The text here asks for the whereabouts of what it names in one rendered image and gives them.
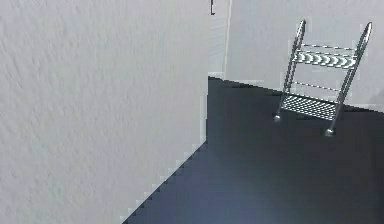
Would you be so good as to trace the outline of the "white room door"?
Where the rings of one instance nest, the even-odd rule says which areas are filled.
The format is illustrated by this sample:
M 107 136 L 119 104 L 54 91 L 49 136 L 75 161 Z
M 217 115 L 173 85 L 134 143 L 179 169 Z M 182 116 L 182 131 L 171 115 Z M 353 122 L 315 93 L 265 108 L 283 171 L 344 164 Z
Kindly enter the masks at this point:
M 210 16 L 208 69 L 210 77 L 220 79 L 225 77 L 231 6 L 232 0 L 214 0 L 215 15 Z

